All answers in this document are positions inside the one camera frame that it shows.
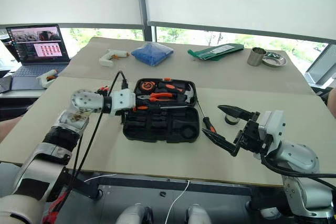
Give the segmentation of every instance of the tool case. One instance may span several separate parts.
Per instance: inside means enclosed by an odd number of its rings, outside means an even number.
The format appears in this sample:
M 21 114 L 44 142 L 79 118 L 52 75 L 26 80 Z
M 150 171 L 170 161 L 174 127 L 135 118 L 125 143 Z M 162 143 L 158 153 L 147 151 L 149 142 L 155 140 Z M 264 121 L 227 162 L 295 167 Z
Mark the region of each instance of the tool case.
M 123 133 L 128 139 L 152 143 L 192 143 L 197 139 L 200 123 L 194 108 L 197 95 L 193 82 L 140 79 L 134 93 L 136 107 L 123 120 Z

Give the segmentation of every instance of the laptop screen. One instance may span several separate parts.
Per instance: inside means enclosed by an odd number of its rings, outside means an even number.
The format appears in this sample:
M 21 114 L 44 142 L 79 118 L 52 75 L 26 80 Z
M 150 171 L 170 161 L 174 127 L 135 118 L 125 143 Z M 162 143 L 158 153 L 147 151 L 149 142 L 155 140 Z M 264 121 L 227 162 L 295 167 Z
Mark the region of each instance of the laptop screen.
M 70 61 L 58 25 L 7 27 L 7 32 L 23 64 Z

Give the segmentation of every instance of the metal dish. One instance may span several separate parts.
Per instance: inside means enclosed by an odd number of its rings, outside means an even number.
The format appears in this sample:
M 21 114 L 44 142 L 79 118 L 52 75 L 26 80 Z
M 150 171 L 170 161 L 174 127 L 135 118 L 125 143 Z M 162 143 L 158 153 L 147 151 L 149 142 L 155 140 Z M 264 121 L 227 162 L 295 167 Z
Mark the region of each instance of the metal dish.
M 287 60 L 275 52 L 267 52 L 262 60 L 265 65 L 273 68 L 281 67 L 287 64 Z

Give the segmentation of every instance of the blue plastic bag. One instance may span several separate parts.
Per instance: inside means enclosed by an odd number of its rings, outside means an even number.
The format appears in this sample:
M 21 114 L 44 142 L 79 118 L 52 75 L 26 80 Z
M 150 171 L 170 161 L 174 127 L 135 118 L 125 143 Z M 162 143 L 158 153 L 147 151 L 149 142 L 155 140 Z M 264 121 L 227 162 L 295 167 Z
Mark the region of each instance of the blue plastic bag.
M 141 48 L 131 52 L 131 54 L 134 55 L 137 60 L 154 67 L 169 55 L 173 54 L 173 52 L 174 50 L 170 47 L 155 42 L 147 42 Z

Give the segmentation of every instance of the orange-handled pliers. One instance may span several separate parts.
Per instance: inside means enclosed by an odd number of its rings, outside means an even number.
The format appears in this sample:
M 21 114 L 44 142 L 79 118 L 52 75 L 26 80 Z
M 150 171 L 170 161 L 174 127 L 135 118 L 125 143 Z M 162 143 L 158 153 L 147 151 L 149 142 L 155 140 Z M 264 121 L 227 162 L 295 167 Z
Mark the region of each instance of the orange-handled pliers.
M 158 99 L 159 97 L 173 97 L 173 93 L 151 93 L 150 95 L 140 95 L 139 99 L 149 100 L 150 102 L 173 101 L 172 99 Z

